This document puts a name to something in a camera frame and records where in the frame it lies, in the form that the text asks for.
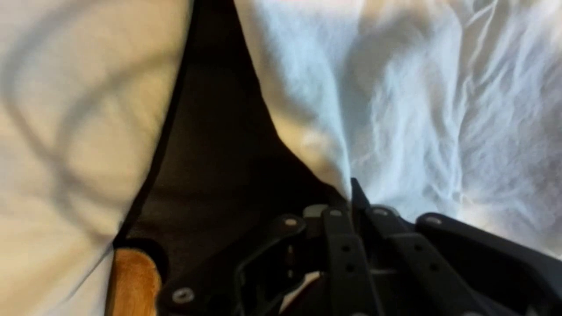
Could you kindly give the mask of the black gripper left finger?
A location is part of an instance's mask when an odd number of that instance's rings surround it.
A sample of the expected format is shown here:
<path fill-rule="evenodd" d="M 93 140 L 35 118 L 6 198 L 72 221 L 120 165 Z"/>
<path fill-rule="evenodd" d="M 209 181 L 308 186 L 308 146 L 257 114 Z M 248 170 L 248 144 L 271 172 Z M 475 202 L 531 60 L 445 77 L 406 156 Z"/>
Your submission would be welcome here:
<path fill-rule="evenodd" d="M 158 316 L 280 316 L 322 249 L 320 218 L 281 214 L 206 261 L 171 277 Z"/>

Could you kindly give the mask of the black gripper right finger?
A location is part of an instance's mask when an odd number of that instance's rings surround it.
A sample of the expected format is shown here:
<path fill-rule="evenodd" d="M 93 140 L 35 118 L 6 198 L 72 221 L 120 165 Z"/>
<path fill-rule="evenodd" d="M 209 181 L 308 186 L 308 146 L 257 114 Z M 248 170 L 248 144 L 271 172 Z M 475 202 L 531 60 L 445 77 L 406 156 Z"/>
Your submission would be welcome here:
<path fill-rule="evenodd" d="M 415 221 L 352 184 L 381 312 L 562 316 L 562 261 L 438 212 Z"/>

